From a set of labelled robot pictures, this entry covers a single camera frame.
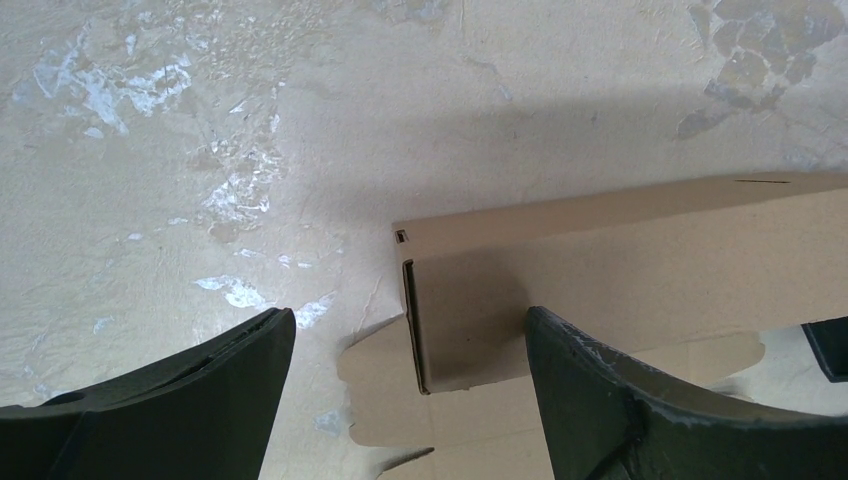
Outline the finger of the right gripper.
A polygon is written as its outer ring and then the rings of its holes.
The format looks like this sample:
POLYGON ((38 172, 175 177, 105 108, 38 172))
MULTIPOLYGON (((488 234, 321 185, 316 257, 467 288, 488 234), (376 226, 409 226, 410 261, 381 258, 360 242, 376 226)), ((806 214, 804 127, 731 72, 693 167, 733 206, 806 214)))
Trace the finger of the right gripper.
POLYGON ((831 383, 847 381, 847 323, 842 317, 802 325, 813 355, 831 383))

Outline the brown cardboard box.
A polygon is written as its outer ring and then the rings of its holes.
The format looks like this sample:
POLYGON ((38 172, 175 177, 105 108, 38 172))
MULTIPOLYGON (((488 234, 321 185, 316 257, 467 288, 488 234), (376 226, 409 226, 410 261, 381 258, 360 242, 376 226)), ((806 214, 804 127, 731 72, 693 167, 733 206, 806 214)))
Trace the brown cardboard box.
POLYGON ((338 362, 362 446, 421 449, 392 479, 549 479, 523 322, 541 306, 709 384, 760 332, 847 313, 847 177, 714 176, 407 220, 404 314, 338 362))

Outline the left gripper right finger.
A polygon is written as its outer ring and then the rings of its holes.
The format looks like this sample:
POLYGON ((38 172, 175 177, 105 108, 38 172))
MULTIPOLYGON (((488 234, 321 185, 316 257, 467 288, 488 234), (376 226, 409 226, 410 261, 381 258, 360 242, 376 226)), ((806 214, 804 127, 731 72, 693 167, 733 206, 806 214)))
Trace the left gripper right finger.
POLYGON ((558 479, 843 479, 847 420, 759 405, 675 378, 543 307, 528 363, 558 479))

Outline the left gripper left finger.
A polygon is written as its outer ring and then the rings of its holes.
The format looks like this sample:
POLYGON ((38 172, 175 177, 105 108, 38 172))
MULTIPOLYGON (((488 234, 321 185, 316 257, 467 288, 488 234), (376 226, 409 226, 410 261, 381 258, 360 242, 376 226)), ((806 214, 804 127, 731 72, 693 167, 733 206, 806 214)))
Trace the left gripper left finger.
POLYGON ((5 479, 255 479, 296 319, 272 308, 190 349, 1 410, 5 479))

